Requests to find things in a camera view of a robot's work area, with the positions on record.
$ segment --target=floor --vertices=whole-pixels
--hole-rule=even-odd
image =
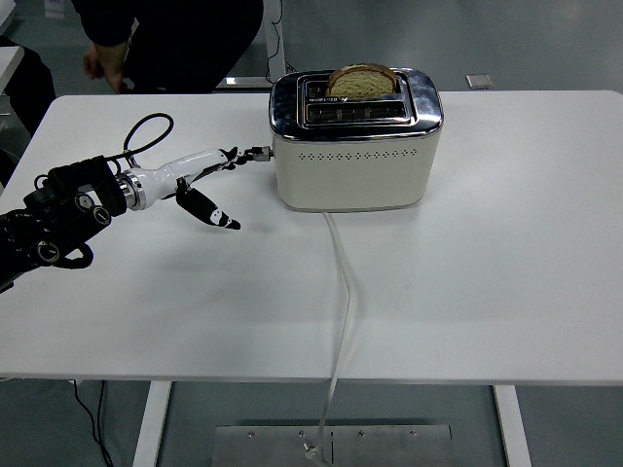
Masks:
[[[62,10],[54,12],[61,18],[48,18],[46,5]],[[466,74],[488,73],[496,90],[623,92],[618,0],[394,0],[382,8],[373,0],[349,0],[331,2],[330,10],[327,5],[284,2],[282,45],[295,69],[372,61],[419,68],[439,90],[469,91]],[[58,95],[112,93],[82,73],[89,41],[70,1],[18,0],[5,34],[40,54]],[[232,75],[264,76],[266,61],[261,30]],[[0,142],[19,155],[28,137],[11,120],[0,131]],[[108,383],[104,440],[117,466],[132,463],[148,387],[146,381]],[[325,390],[303,384],[176,383],[159,465],[210,465],[217,425],[318,419]],[[84,381],[79,391],[96,408],[99,382]],[[623,465],[622,388],[518,387],[517,392],[534,467]],[[488,387],[339,385],[332,418],[450,424],[457,466],[505,465]],[[105,465],[91,430],[68,381],[0,382],[3,466]]]

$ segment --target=toaster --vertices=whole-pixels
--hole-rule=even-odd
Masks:
[[[393,68],[396,92],[325,97],[332,71],[292,73],[271,90],[277,190],[304,211],[390,209],[424,195],[443,124],[422,72]]]

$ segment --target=black clothing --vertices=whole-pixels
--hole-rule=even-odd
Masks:
[[[0,36],[0,47],[17,46]],[[52,101],[56,99],[55,85],[50,69],[41,57],[26,47],[18,68],[9,80],[4,93],[10,97],[11,107],[32,136],[43,120]]]
[[[72,0],[87,36],[125,42],[135,90],[212,92],[257,35],[262,0]]]

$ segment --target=metal plate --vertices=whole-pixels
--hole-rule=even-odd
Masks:
[[[408,124],[414,118],[411,106],[405,106],[409,87],[401,75],[396,78],[396,93],[361,100],[325,97],[326,81],[304,79],[300,120],[303,126]]]
[[[303,443],[317,426],[216,428],[212,467],[310,467]],[[448,425],[333,426],[325,428],[326,459],[340,467],[452,467]]]
[[[405,115],[396,117],[392,115],[393,109],[390,109],[388,115],[378,116],[376,114],[379,109],[375,103],[375,108],[370,109],[368,118],[365,108],[363,109],[363,120],[358,118],[358,113],[356,116],[353,115],[352,119],[344,119],[344,111],[350,110],[349,102],[346,101],[344,103],[347,108],[340,108],[341,118],[338,118],[336,112],[335,116],[331,114],[330,119],[325,121],[319,118],[318,113],[309,120],[306,109],[308,104],[337,103],[341,106],[343,103],[341,98],[322,97],[323,89],[333,70],[290,73],[282,76],[271,90],[269,104],[271,131],[274,137],[288,142],[306,143],[377,142],[380,138],[421,137],[439,131],[443,124],[443,111],[439,94],[430,78],[421,71],[409,68],[392,68],[392,70],[398,77],[400,93],[387,94],[379,99],[400,100],[403,102]]]
[[[494,87],[489,75],[465,75],[465,79],[471,90],[491,90]]]

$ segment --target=cable plug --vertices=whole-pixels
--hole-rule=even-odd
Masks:
[[[312,446],[309,441],[303,443],[303,446],[305,447],[305,457],[312,460],[316,465],[320,467],[335,467],[335,464],[327,462],[322,451],[318,447]]]
[[[275,156],[270,146],[253,146],[244,151],[244,155],[256,162],[268,162]]]

